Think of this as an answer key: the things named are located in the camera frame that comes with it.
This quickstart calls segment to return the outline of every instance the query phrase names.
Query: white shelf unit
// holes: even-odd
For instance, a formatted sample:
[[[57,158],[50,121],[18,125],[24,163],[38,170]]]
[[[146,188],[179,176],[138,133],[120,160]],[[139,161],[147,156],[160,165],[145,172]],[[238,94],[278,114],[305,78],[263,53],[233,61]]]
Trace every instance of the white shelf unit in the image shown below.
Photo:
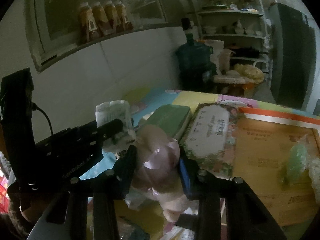
[[[248,15],[248,16],[255,16],[255,17],[262,17],[263,14],[255,13],[255,12],[248,12],[248,11],[235,11],[235,10],[207,10],[207,11],[199,11],[199,15],[207,15],[207,14],[239,14],[239,15]]]
[[[203,33],[202,28],[199,28],[200,38],[211,38],[222,40],[225,42],[225,46],[231,44],[237,44],[240,47],[253,47],[258,49],[260,52],[264,53],[263,56],[259,58],[250,57],[231,57],[232,60],[237,60],[239,63],[241,61],[258,61],[258,66],[269,75],[266,77],[268,81],[268,86],[270,87],[270,77],[272,73],[272,67],[269,64],[268,51],[264,48],[265,36],[268,35],[266,17],[261,0],[251,0],[252,4],[255,5],[255,9],[258,13],[242,11],[241,7],[238,6],[239,10],[221,10],[221,9],[208,9],[211,4],[226,4],[229,5],[227,0],[196,0],[197,7],[197,17],[200,21],[200,26],[213,26],[217,28],[216,33]],[[236,3],[240,0],[229,0]],[[254,31],[259,31],[263,35],[247,35],[247,34],[236,34],[225,31],[226,26],[232,26],[235,22],[240,20],[242,26],[246,29],[249,26],[253,26]]]
[[[267,63],[268,59],[265,58],[253,58],[253,57],[230,57],[230,59],[237,59],[237,60],[246,60],[246,61],[258,61],[258,62],[263,62]]]
[[[213,36],[230,36],[230,37],[244,37],[244,38],[256,38],[264,40],[264,36],[258,35],[247,35],[247,34],[235,34],[235,33],[214,33],[214,34],[203,34],[203,37],[213,37]]]

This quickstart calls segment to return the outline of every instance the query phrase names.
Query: pink plastic bag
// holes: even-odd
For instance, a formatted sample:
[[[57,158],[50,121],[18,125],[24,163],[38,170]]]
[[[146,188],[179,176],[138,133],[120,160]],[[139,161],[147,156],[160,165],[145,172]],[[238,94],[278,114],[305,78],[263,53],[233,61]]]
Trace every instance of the pink plastic bag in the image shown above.
[[[138,131],[136,147],[137,168],[132,187],[145,197],[159,201],[165,218],[176,221],[190,206],[176,168],[180,157],[177,140],[159,127],[146,125]]]

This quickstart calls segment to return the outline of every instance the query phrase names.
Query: shelf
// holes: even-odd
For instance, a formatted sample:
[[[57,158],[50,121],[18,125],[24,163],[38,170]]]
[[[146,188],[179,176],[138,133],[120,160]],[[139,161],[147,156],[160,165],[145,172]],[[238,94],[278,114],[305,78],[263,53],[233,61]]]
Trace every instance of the shelf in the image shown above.
[[[203,36],[204,36],[204,37],[212,37],[212,36],[235,36],[235,37],[247,37],[247,38],[264,39],[263,36],[247,35],[247,34],[235,34],[235,33],[204,34]]]
[[[36,62],[36,67],[38,73],[44,71],[54,63],[58,62],[59,60],[62,60],[63,58],[81,50],[84,48],[87,48],[93,44],[109,40],[112,38],[116,38],[122,35],[130,34],[130,33],[135,33],[135,32],[141,32],[141,31],[146,31],[146,30],[152,30],[152,29],[158,29],[158,28],[164,28],[164,27],[176,27],[175,24],[169,24],[168,22],[164,22],[161,24],[153,24],[153,25],[144,25],[142,29],[133,29],[132,31],[123,31],[121,33],[113,33],[105,37],[101,37],[98,39],[95,39],[93,41],[89,41],[85,44],[81,45],[76,45],[76,44],[70,44],[68,46],[65,46],[63,49],[60,48],[59,51],[54,51],[51,54],[51,57],[46,57],[46,59],[42,59],[40,62]]]
[[[132,11],[136,11],[136,10],[138,10],[138,9],[141,9],[141,8],[143,8],[143,7],[145,7],[145,6],[149,5],[149,4],[153,4],[153,3],[155,3],[155,2],[156,2],[155,0],[146,2],[146,3],[144,3],[144,4],[141,4],[141,5],[137,6],[137,7],[134,7],[134,8],[132,9]]]
[[[267,63],[268,60],[265,58],[252,58],[252,57],[230,57],[230,59],[239,59],[239,60],[248,60],[248,61],[259,61],[259,62],[264,62]]]
[[[262,17],[263,14],[248,12],[248,11],[234,11],[234,10],[210,10],[210,11],[200,11],[199,15],[208,15],[208,14],[241,14],[241,15],[250,15],[256,17]]]

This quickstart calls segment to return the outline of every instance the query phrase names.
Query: black cable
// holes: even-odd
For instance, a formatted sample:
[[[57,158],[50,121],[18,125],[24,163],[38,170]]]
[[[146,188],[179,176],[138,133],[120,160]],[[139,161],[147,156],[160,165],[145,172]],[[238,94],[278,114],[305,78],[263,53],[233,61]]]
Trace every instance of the black cable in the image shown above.
[[[40,107],[38,107],[35,103],[32,103],[32,110],[38,110],[40,111],[47,119],[48,123],[49,123],[49,127],[50,127],[50,132],[51,132],[51,136],[53,135],[53,130],[52,130],[52,125],[50,122],[49,117],[47,116],[47,114],[45,113],[45,111],[43,111]]]

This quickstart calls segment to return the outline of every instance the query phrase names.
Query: cabinet door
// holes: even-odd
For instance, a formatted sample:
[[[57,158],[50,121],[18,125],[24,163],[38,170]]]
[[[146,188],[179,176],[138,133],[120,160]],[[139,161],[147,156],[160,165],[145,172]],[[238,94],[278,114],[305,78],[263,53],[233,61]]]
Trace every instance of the cabinet door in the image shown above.
[[[77,6],[76,0],[35,0],[36,23],[47,57],[57,54],[61,47],[76,43]]]
[[[129,12],[129,18],[140,20],[142,25],[165,23],[159,0],[122,0]]]

